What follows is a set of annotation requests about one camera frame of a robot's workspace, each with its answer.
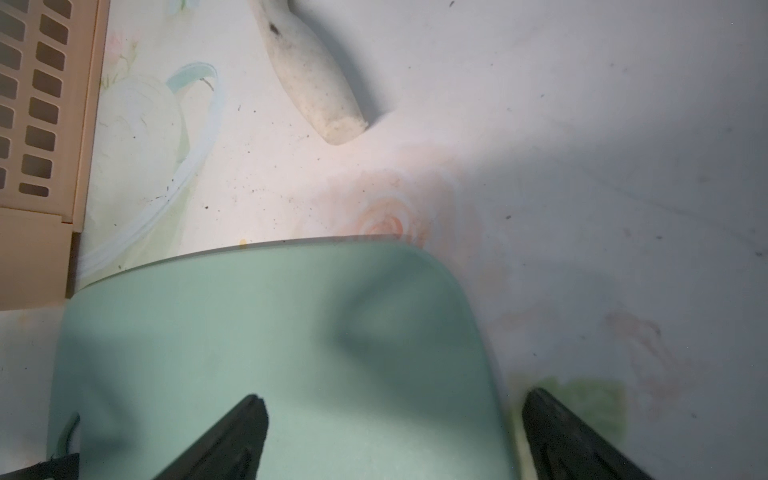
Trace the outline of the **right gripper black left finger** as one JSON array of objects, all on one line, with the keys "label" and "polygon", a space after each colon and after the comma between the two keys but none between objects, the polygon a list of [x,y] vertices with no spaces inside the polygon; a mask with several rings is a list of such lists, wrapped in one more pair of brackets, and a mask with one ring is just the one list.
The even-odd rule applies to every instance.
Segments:
[{"label": "right gripper black left finger", "polygon": [[254,480],[269,428],[265,402],[244,397],[157,476],[157,480]]}]

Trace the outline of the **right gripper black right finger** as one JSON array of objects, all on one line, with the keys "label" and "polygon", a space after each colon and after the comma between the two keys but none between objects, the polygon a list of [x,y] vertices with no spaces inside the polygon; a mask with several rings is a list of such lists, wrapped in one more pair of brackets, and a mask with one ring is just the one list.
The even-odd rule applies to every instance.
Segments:
[{"label": "right gripper black right finger", "polygon": [[543,388],[526,395],[522,420],[539,479],[651,480]]}]

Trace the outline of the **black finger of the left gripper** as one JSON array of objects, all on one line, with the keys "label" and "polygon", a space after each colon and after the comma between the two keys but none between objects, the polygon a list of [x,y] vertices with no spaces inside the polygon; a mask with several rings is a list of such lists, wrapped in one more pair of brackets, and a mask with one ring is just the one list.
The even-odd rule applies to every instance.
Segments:
[{"label": "black finger of the left gripper", "polygon": [[69,454],[0,475],[0,480],[78,480],[80,455]]}]

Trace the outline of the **green cutting board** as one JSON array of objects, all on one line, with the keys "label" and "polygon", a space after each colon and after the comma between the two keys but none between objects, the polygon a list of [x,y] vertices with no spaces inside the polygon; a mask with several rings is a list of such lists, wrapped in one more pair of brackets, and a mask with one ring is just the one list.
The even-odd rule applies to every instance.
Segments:
[{"label": "green cutting board", "polygon": [[79,423],[81,477],[149,479],[245,396],[262,479],[515,479],[469,302],[390,241],[233,247],[80,290],[60,325],[47,453]]}]

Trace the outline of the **cream white cleaver knife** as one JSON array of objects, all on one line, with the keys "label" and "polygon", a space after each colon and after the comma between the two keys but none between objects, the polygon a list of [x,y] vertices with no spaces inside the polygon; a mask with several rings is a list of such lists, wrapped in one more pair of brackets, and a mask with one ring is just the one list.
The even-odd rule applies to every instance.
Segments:
[{"label": "cream white cleaver knife", "polygon": [[341,67],[313,30],[287,1],[252,5],[273,70],[302,117],[330,145],[362,135],[368,122]]}]

